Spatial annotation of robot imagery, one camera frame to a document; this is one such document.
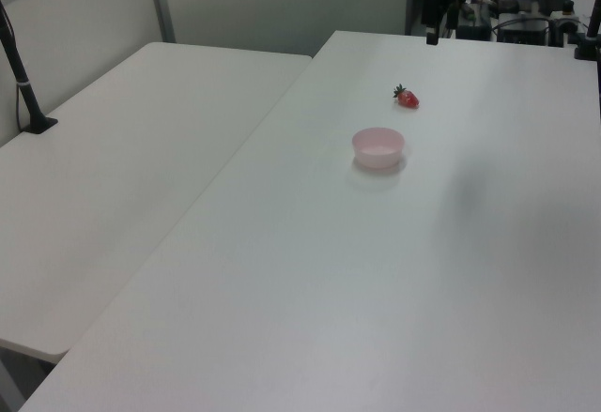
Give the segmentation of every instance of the white partition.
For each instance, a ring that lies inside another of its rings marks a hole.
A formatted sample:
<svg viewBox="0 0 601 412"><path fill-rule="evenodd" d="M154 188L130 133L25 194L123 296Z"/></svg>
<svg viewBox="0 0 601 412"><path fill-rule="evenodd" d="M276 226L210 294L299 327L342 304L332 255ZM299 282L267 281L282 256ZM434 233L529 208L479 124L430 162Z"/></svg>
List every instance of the white partition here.
<svg viewBox="0 0 601 412"><path fill-rule="evenodd" d="M334 30L404 34L410 0L166 0L178 43L315 55Z"/></svg>
<svg viewBox="0 0 601 412"><path fill-rule="evenodd" d="M6 9L45 114L161 32L153 0L14 0ZM0 51L0 145L17 134L15 79ZM23 106L23 120L27 112Z"/></svg>

